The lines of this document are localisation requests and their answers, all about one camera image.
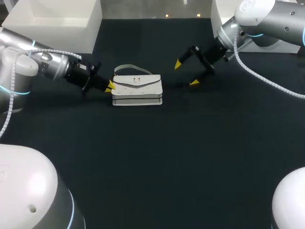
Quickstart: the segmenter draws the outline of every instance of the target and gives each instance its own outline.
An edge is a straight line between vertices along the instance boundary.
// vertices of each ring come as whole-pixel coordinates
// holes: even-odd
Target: robotic arm
[[[82,62],[79,55],[70,52],[52,52],[50,47],[0,28],[0,114],[6,112],[9,107],[14,56],[21,51],[29,50],[32,50],[32,53],[27,57],[22,55],[16,61],[13,111],[23,108],[25,97],[30,93],[32,77],[37,73],[53,80],[65,79],[82,88],[84,95],[91,88],[97,88],[103,92],[114,89],[112,81],[97,75],[100,63],[93,66],[87,65]]]
[[[213,64],[223,58],[228,50],[234,51],[237,60],[242,64],[235,49],[251,41],[268,49],[279,44],[280,40],[305,46],[305,5],[277,0],[244,0],[236,8],[235,15],[219,28],[217,33],[218,36],[209,50],[202,54],[198,47],[190,47],[179,57],[175,69],[195,54],[206,67],[207,73],[214,73]],[[268,81],[250,69],[246,70],[282,91],[305,98]],[[195,79],[190,84],[197,84],[200,81],[201,79]]]

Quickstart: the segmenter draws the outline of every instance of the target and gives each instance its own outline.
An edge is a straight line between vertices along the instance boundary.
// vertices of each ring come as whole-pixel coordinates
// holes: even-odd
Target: silver robot arm segment
[[[279,40],[305,46],[305,5],[277,0],[245,0],[218,30],[222,45],[233,51],[236,25],[242,28],[238,47],[252,39],[260,47]]]

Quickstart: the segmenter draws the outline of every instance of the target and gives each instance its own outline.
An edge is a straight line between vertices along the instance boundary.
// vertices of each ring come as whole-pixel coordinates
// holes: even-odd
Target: handbag flap
[[[156,83],[160,80],[160,75],[116,75],[113,78],[115,83],[127,84],[135,87]]]

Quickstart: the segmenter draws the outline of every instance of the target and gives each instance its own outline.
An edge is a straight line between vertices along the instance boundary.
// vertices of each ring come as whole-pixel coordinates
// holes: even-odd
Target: white handbag
[[[115,74],[124,68],[133,68],[148,73],[148,75],[115,75],[113,78],[115,90],[111,91],[114,106],[161,105],[163,103],[160,75],[153,75],[149,71],[131,64],[115,68]]]

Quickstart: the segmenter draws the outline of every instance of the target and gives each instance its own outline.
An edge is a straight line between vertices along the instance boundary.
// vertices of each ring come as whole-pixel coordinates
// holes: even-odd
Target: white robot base
[[[305,168],[287,175],[277,186],[273,201],[273,229],[305,228]]]
[[[85,229],[54,165],[42,153],[0,145],[0,228]]]

